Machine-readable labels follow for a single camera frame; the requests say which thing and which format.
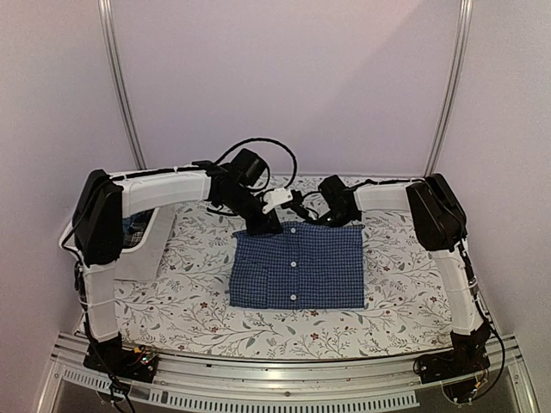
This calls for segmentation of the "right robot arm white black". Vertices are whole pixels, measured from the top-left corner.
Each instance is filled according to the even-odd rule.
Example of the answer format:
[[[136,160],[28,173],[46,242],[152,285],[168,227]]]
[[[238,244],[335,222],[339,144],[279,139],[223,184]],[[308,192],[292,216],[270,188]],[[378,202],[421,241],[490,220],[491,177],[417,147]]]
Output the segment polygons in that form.
[[[329,210],[318,222],[342,226],[369,210],[404,209],[412,216],[418,243],[429,251],[442,277],[451,310],[452,348],[419,356],[414,367],[424,379],[474,373],[490,366],[486,342],[489,321],[477,303],[477,279],[467,248],[467,218],[441,174],[425,178],[367,179],[347,186],[338,176],[318,186]]]

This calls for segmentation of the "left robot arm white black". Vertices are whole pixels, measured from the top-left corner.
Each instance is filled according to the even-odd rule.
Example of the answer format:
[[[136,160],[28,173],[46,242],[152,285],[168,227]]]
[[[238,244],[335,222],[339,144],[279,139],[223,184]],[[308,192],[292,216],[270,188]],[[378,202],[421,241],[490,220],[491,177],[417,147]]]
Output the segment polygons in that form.
[[[89,173],[59,245],[76,257],[85,334],[96,361],[109,373],[121,373],[128,364],[115,315],[115,281],[141,280],[159,264],[171,206],[206,200],[237,214],[251,234],[275,233],[281,228],[275,209],[289,203],[293,193],[289,186],[253,188],[261,174],[257,159]]]

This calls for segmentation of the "blue plaid button shirt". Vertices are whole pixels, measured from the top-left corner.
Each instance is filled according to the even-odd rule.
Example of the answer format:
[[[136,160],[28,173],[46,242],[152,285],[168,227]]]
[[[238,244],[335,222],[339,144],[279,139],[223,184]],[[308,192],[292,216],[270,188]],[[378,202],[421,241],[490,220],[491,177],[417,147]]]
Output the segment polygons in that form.
[[[363,226],[282,223],[278,234],[232,234],[236,240],[229,299],[255,310],[364,307]]]

